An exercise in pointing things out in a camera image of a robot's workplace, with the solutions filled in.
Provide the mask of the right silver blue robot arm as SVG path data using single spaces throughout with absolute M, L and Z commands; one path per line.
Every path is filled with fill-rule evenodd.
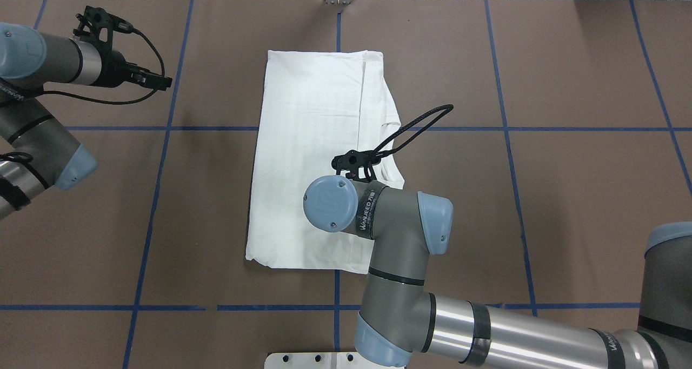
M 635 327 L 575 327 L 435 292 L 431 260 L 448 250 L 453 204 L 387 186 L 374 173 L 383 157 L 336 155 L 332 174 L 302 197 L 312 226 L 372 245 L 354 327 L 354 348 L 364 359 L 406 367 L 420 353 L 467 368 L 690 368 L 689 221 L 648 236 Z

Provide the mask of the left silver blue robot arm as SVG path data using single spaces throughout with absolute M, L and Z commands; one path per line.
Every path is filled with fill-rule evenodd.
M 44 190 L 69 190 L 97 168 L 96 159 L 39 102 L 40 96 L 64 96 L 113 105 L 74 93 L 45 89 L 46 83 L 117 88 L 132 83 L 148 89 L 145 98 L 171 88 L 165 63 L 156 53 L 156 73 L 128 62 L 116 51 L 116 32 L 144 33 L 105 9 L 87 5 L 76 15 L 72 37 L 40 32 L 29 26 L 2 23 L 1 135 L 12 150 L 2 154 L 1 217 L 27 207 Z

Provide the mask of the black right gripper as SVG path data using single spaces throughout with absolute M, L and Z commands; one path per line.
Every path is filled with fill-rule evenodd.
M 380 157 L 374 150 L 349 150 L 331 160 L 331 167 L 336 170 L 338 176 L 343 175 L 346 179 L 363 183 L 377 180 L 374 166 L 378 164 L 380 164 Z

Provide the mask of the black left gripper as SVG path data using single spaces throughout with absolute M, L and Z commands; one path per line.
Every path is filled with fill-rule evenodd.
M 90 5 L 76 17 L 79 25 L 72 31 L 72 41 L 79 52 L 80 69 L 72 82 L 97 88 L 116 88 L 125 82 L 132 83 L 134 65 L 114 49 L 113 38 L 114 32 L 133 33 L 133 25 L 105 9 Z M 171 88 L 172 79 L 152 72 L 138 72 L 136 84 L 146 89 L 165 91 Z

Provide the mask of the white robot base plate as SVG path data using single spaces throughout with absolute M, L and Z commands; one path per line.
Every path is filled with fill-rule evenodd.
M 386 368 L 362 357 L 358 352 L 275 352 L 264 368 Z

